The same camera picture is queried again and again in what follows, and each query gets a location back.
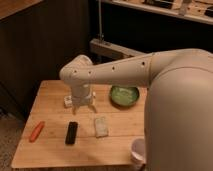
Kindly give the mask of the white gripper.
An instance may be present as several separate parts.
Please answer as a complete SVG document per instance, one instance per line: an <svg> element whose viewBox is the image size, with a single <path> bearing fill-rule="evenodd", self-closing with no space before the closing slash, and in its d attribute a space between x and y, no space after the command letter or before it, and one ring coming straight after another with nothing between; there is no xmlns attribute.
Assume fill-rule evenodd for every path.
<svg viewBox="0 0 213 171"><path fill-rule="evenodd" d="M88 107L94 112L97 113L97 109L93 103L93 91L91 86L88 84L78 85L71 87L71 99L72 99L72 113L73 115L77 114L77 111L80 106L89 105Z"/></svg>

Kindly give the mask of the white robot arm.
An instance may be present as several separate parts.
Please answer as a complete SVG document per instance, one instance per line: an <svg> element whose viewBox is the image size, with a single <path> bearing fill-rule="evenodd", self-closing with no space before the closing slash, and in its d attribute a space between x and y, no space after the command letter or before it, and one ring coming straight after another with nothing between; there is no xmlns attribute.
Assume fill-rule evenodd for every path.
<svg viewBox="0 0 213 171"><path fill-rule="evenodd" d="M213 53L178 49L99 65L79 55L60 79L75 107L92 101L92 84L147 88L147 171L213 171Z"/></svg>

